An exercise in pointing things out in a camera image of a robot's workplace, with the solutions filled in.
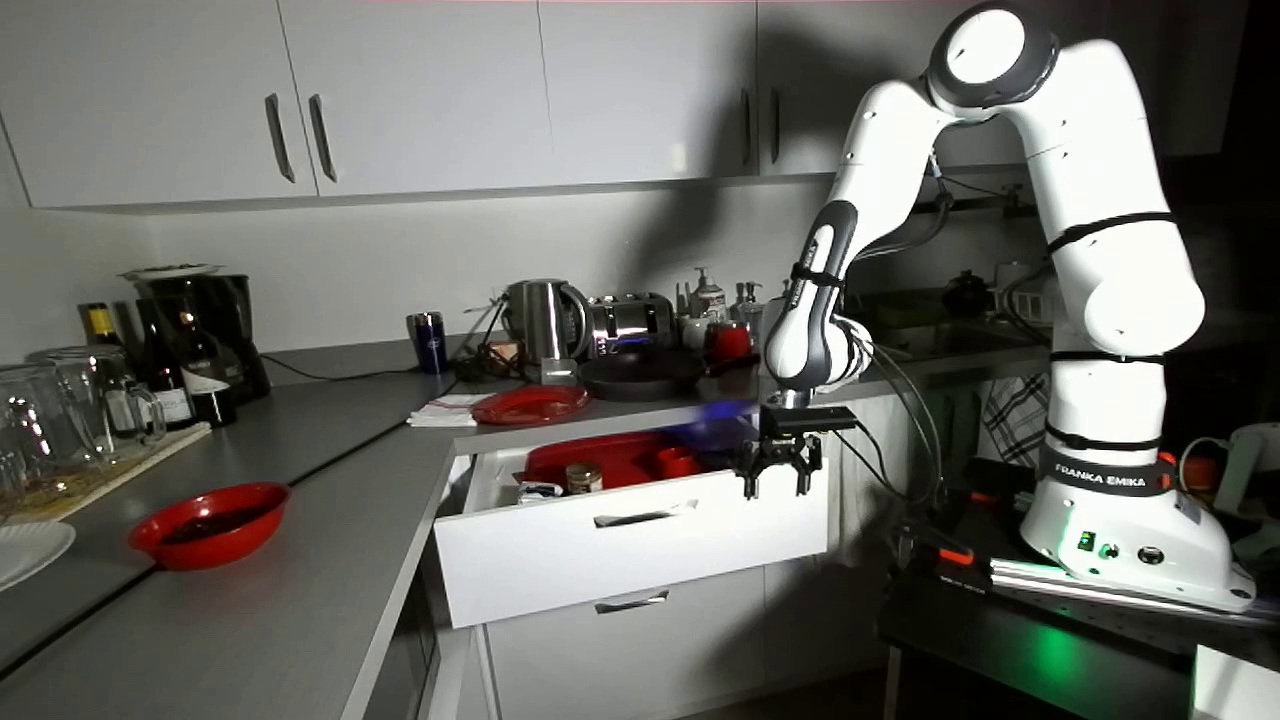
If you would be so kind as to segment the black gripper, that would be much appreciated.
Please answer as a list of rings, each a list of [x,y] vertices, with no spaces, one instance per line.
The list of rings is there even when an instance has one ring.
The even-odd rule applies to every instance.
[[[755,411],[755,439],[744,460],[744,494],[761,494],[761,471],[773,464],[794,466],[794,494],[813,490],[819,466],[819,436],[851,429],[854,411],[843,405],[817,405],[807,393],[778,393]]]

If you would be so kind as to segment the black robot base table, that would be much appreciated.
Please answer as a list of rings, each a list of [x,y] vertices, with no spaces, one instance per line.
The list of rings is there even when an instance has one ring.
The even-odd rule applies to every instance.
[[[962,507],[893,579],[893,720],[1280,720],[1276,629],[1001,594],[987,556],[1022,559],[1001,507]]]

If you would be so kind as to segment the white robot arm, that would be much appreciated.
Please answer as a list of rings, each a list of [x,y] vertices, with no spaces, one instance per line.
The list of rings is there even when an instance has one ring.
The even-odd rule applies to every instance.
[[[1160,471],[1164,354],[1203,320],[1166,211],[1141,83],[1106,41],[1062,43],[1003,5],[961,11],[914,78],[876,83],[843,163],[790,263],[768,329],[775,395],[761,408],[755,466],[813,471],[843,425],[813,395],[873,361],[863,324],[834,312],[851,258],[913,211],[944,131],[1003,118],[1022,152],[1050,263],[1046,416],[1026,550],[996,584],[1172,610],[1238,616],[1255,579],[1228,531]]]

